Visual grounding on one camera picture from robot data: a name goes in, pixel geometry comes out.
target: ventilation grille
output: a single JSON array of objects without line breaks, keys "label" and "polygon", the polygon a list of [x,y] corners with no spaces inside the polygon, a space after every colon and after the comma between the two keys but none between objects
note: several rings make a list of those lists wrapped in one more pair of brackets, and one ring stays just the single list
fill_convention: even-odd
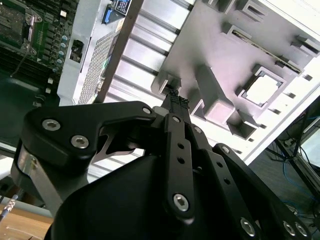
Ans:
[{"label": "ventilation grille", "polygon": [[89,70],[86,75],[78,102],[79,105],[87,104],[92,96],[95,95],[101,73],[104,70],[104,62],[107,60],[114,35],[115,31],[112,31],[100,38],[96,43]]}]

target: white metal panel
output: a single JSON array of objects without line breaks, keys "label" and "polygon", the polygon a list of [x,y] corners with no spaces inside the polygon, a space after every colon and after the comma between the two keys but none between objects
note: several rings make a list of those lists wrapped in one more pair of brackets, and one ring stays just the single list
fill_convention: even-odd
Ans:
[{"label": "white metal panel", "polygon": [[151,84],[155,79],[155,76],[138,68],[134,65],[120,61],[119,66],[115,72],[115,75],[131,82],[132,84],[144,88],[151,92]]},{"label": "white metal panel", "polygon": [[141,9],[177,29],[182,28],[189,14],[187,9],[170,0],[144,0]]},{"label": "white metal panel", "polygon": [[[296,12],[295,15],[290,13],[292,6],[286,4],[286,1],[276,0],[260,0],[267,7],[273,11],[282,15],[284,18],[303,29],[306,33],[311,34],[317,40],[320,40],[319,32],[316,29],[307,28],[307,23],[304,25],[303,21],[297,21],[300,12]],[[289,0],[291,2],[299,2],[298,0]],[[194,0],[186,0],[191,4],[194,4]],[[145,0],[142,8],[145,12],[154,16],[156,19],[160,19],[163,22],[180,29],[183,25],[189,11],[185,8],[178,6],[176,3],[170,0]],[[174,32],[160,26],[151,19],[147,19],[144,16],[139,15],[133,29],[132,35],[135,35],[148,43],[152,43],[156,38],[163,39],[168,43],[174,43],[177,35]],[[162,43],[154,42],[154,45],[160,49],[166,50],[167,48]],[[139,54],[139,48],[134,47],[130,50],[132,59],[137,60],[136,56]],[[151,61],[151,58],[143,59],[143,61]],[[296,78],[271,106],[270,109],[277,109],[279,114],[267,110],[263,115],[256,119],[258,124],[267,126],[266,129],[259,128],[251,136],[254,141],[245,141],[242,138],[234,136],[230,133],[228,127],[219,126],[202,118],[192,116],[191,121],[193,124],[199,126],[206,134],[209,144],[214,146],[216,143],[225,143],[234,150],[240,151],[238,154],[241,159],[248,165],[250,164],[288,125],[298,117],[301,112],[311,104],[320,95],[320,72],[318,71],[320,66],[320,58],[314,59],[305,68],[304,75],[311,75],[313,79],[307,81],[302,76]],[[139,66],[133,65],[125,61],[121,61],[117,69],[115,79],[111,83],[110,95],[115,95],[125,101],[142,101],[151,107],[160,106],[163,100],[163,96],[155,96],[151,93],[151,84],[155,78],[153,74],[150,74]],[[288,95],[295,95],[295,98],[288,97]],[[112,102],[113,99],[108,97],[108,102]],[[109,160],[116,161],[117,163],[127,164],[137,156],[141,156],[143,151],[140,150],[140,154],[132,154],[128,156],[113,156]],[[105,168],[109,168],[108,164],[102,164]]]},{"label": "white metal panel", "polygon": [[161,38],[160,36],[154,34],[153,32],[139,26],[139,25],[135,25],[132,29],[131,32],[132,35],[135,35],[143,40],[145,40],[146,42],[155,45],[156,47],[164,50],[164,51],[170,51],[171,47],[172,47],[172,43]]},{"label": "white metal panel", "polygon": [[164,55],[132,39],[128,40],[123,55],[155,71],[159,71],[166,59]]},{"label": "white metal panel", "polygon": [[135,24],[171,43],[173,43],[177,38],[177,35],[172,31],[165,29],[164,27],[141,15],[137,17]]}]

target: wooden surface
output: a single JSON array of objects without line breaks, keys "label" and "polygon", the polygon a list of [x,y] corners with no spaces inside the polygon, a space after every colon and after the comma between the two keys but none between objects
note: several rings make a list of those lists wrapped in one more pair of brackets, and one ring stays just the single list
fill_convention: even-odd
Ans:
[{"label": "wooden surface", "polygon": [[53,219],[14,208],[0,222],[0,240],[42,240]]}]

